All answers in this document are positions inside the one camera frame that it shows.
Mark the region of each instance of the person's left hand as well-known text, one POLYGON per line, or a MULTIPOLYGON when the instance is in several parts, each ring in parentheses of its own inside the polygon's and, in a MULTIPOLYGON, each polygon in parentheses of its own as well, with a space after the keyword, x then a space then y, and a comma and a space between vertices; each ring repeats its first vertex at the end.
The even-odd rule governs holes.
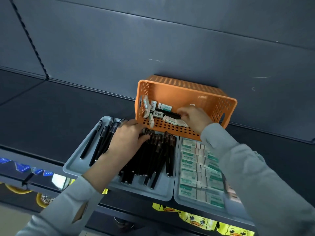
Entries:
POLYGON ((149 135, 139 137, 143 128, 145 126, 138 123, 136 119, 124 121, 117 128, 105 154, 119 158, 121 162, 127 163, 136 154, 145 140, 150 139, 149 135))

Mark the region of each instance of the gray tray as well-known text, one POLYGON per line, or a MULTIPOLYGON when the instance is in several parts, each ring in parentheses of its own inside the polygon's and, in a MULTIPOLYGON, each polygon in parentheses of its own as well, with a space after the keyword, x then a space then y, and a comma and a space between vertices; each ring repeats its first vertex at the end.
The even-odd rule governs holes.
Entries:
MULTIPOLYGON (((87 144, 89 140, 89 136, 92 134, 95 127, 90 131, 90 133, 86 136, 86 138, 83 140, 83 142, 78 146, 78 148, 74 151, 74 153, 71 155, 71 157, 68 159, 68 161, 63 166, 63 171, 75 176, 80 176, 83 173, 85 173, 89 169, 89 163, 91 161, 93 152, 96 148, 99 136, 101 134, 101 129, 104 126, 107 126, 107 124, 112 120, 111 117, 102 117, 101 120, 103 121, 103 125, 100 128, 100 130, 97 132, 90 149, 87 152, 87 155, 84 159, 80 159, 81 152, 83 151, 85 145, 87 144)), ((175 152, 175 162, 177 162, 177 155, 178 155, 178 143, 179 143, 179 137, 176 136, 176 152, 175 152)), ((173 197, 173 190, 174 190, 174 181, 175 177, 168 177, 166 174, 165 165, 164 168, 160 174, 160 177, 157 181, 157 184, 155 185, 155 189, 151 190, 150 185, 153 180, 153 178, 148 182, 147 186, 143 185, 145 177, 142 176, 135 176, 131 185, 122 184, 121 178, 118 176, 115 176, 114 179, 109 183, 109 188, 117 188, 126 190, 129 192, 133 192, 136 194, 144 195, 147 197, 151 197, 154 199, 162 200, 162 201, 169 201, 173 197)))
MULTIPOLYGON (((181 146, 183 139, 184 139, 183 137, 179 138, 179 146, 181 146)), ((241 203, 230 200, 226 192, 220 192, 220 195, 222 196, 224 200, 224 206, 225 206, 224 209, 216 207, 216 206, 211 206, 209 204, 206 204, 197 200, 189 199, 187 197, 180 196, 178 194, 179 180, 180 180, 180 159, 181 159, 180 151, 178 151, 177 154, 178 155, 177 155, 177 161, 176 161, 174 199, 178 204, 191 207, 197 210, 209 212, 211 214, 233 219, 238 222, 242 222, 242 223, 246 223, 246 224, 254 226, 253 220, 245 211, 244 206, 241 203)))

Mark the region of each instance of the sleeve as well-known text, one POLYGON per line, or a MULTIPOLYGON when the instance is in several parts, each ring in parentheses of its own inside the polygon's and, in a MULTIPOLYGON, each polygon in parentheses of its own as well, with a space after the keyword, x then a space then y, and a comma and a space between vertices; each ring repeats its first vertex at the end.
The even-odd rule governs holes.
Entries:
POLYGON ((219 159, 227 181, 253 218, 260 236, 315 235, 315 209, 286 184, 247 145, 239 144, 220 124, 201 134, 219 159))
POLYGON ((77 236, 81 233, 103 195, 80 176, 16 236, 77 236), (73 222, 80 207, 87 203, 82 217, 73 222))

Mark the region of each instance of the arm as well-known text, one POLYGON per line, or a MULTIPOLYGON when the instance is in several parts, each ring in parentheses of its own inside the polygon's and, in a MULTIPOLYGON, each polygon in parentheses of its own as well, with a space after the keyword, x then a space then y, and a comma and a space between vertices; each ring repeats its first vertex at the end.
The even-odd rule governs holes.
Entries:
POLYGON ((108 151, 40 214, 33 215, 17 236, 79 235, 108 183, 150 138, 148 135, 139 138, 143 128, 135 119, 124 122, 116 130, 108 151))
POLYGON ((182 117, 219 159, 219 167, 253 218, 261 236, 314 235, 315 209, 247 145, 239 144, 202 109, 180 108, 182 117))

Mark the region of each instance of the barcode label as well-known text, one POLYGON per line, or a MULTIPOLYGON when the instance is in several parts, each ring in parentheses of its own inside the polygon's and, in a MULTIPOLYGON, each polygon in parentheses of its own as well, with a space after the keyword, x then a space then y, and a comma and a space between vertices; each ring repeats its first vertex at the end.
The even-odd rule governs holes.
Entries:
POLYGON ((153 116, 157 117, 157 118, 163 118, 163 113, 162 112, 158 112, 158 111, 154 111, 153 112, 153 116))

